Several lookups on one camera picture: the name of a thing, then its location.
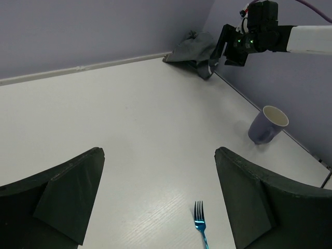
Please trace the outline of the grey striped cloth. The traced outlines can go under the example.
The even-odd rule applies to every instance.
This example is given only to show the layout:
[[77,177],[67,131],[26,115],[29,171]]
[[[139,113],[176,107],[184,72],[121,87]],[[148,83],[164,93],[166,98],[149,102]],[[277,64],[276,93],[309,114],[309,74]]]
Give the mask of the grey striped cloth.
[[219,59],[210,58],[215,48],[216,42],[210,33],[190,31],[162,61],[187,63],[197,71],[199,77],[207,80],[219,64]]

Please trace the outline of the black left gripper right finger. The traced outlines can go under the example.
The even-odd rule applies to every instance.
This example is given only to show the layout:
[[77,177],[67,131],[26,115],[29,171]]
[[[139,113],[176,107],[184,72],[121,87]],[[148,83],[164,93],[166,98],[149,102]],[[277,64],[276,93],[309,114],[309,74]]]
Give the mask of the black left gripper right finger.
[[236,248],[331,248],[331,190],[221,147],[215,162]]

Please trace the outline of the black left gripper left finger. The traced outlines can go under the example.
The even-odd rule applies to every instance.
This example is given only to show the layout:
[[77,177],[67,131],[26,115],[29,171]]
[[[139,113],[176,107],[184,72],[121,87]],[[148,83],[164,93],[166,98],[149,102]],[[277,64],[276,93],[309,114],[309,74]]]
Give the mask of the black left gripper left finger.
[[1,186],[1,248],[83,245],[104,162],[103,149],[95,147]]

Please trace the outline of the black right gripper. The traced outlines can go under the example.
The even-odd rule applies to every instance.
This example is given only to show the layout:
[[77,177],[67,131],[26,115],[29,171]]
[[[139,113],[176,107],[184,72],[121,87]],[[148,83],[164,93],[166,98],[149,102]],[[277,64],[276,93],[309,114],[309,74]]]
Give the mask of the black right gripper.
[[240,27],[223,26],[210,62],[225,56],[225,65],[244,66],[249,54],[265,51],[286,52],[291,34],[289,25],[278,25],[278,4],[263,1],[241,11]]

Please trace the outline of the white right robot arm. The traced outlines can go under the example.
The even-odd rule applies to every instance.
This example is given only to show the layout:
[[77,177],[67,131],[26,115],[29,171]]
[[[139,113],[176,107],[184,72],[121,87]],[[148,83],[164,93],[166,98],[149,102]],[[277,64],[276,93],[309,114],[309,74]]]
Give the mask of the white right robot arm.
[[252,53],[293,52],[331,54],[331,25],[293,26],[278,24],[278,4],[252,1],[240,12],[237,27],[226,24],[208,59],[215,67],[221,56],[225,65],[243,67]]

